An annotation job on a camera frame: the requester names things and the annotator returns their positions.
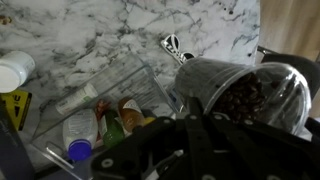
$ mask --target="plastic bottle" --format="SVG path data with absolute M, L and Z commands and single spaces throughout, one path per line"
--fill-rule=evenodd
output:
M 143 126 L 144 117 L 135 100 L 129 97 L 121 99 L 118 109 L 126 131 L 131 133 L 135 127 Z
M 0 58 L 0 93 L 14 91 L 32 73 L 35 63 L 32 57 L 21 51 L 12 51 Z
M 74 94 L 67 96 L 56 104 L 56 109 L 60 114 L 67 114 L 76 107 L 90 101 L 98 96 L 98 92 L 88 83 L 83 88 L 78 89 Z
M 108 110 L 99 121 L 99 132 L 103 139 L 103 144 L 108 148 L 115 146 L 125 137 L 118 119 L 116 111 Z
M 91 109 L 84 109 L 69 117 L 63 124 L 63 140 L 69 158 L 84 160 L 91 155 L 98 135 L 98 122 Z

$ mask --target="sticker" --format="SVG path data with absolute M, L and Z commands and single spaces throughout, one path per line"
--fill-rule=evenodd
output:
M 28 114 L 32 94 L 15 90 L 10 93 L 0 94 L 0 96 L 12 120 L 12 124 L 17 131 L 21 131 Z
M 56 104 L 56 109 L 60 114 L 65 115 L 84 103 L 91 101 L 97 96 L 97 91 L 90 83 L 88 83 L 84 88 L 79 89 L 74 94 L 71 94 L 70 96 L 58 102 Z
M 30 75 L 35 68 L 35 63 L 33 59 L 28 58 L 27 62 L 23 65 L 23 67 L 27 70 L 28 75 Z
M 141 112 L 141 109 L 139 108 L 138 104 L 136 103 L 135 100 L 131 99 L 129 100 L 124 106 L 123 109 L 133 109 L 135 111 L 138 111 L 139 113 Z
M 181 112 L 181 110 L 183 108 L 183 104 L 182 104 L 181 100 L 179 99 L 179 96 L 177 94 L 175 87 L 171 86 L 170 88 L 168 88 L 167 93 L 169 95 L 169 98 L 173 102 L 174 106 Z
M 103 116 L 101 120 L 99 121 L 99 133 L 100 136 L 103 138 L 104 134 L 107 133 L 107 121 L 106 118 Z
M 91 131 L 94 115 L 91 109 L 82 110 L 68 118 L 71 135 L 87 134 Z

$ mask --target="white marble surface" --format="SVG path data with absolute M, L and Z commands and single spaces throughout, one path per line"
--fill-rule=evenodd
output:
M 181 51 L 253 64 L 259 0 L 1 0 L 0 55 L 21 50 L 36 61 L 24 89 L 45 101 L 61 96 L 131 51 L 163 82 L 178 63 L 160 40 L 175 33 Z

